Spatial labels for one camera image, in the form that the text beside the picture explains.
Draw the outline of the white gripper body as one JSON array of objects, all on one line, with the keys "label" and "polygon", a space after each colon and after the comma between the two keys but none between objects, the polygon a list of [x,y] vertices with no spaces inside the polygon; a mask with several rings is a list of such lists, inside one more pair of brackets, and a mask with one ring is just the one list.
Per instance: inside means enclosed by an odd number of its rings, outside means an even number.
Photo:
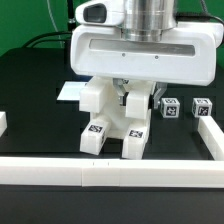
[{"label": "white gripper body", "polygon": [[76,8],[71,67],[79,75],[206,86],[224,25],[176,17],[175,0],[89,0]]}]

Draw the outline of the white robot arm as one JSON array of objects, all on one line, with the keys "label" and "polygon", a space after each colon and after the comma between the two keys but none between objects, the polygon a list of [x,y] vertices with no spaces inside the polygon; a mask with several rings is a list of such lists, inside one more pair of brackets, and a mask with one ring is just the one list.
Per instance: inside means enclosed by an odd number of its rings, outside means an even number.
[{"label": "white robot arm", "polygon": [[70,63],[78,75],[207,86],[219,23],[178,22],[176,0],[90,0],[76,9]]}]

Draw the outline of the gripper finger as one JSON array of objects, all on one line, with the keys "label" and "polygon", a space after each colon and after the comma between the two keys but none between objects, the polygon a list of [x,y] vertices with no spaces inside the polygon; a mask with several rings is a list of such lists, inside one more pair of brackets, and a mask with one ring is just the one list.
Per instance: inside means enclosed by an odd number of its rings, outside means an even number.
[{"label": "gripper finger", "polygon": [[157,82],[156,83],[156,91],[153,95],[153,108],[158,109],[160,105],[160,98],[163,96],[163,94],[167,90],[167,84],[166,83],[161,83]]},{"label": "gripper finger", "polygon": [[113,86],[118,94],[119,104],[121,106],[126,105],[126,99],[128,96],[128,92],[126,91],[124,85],[127,84],[128,81],[124,79],[114,78],[113,79]]}]

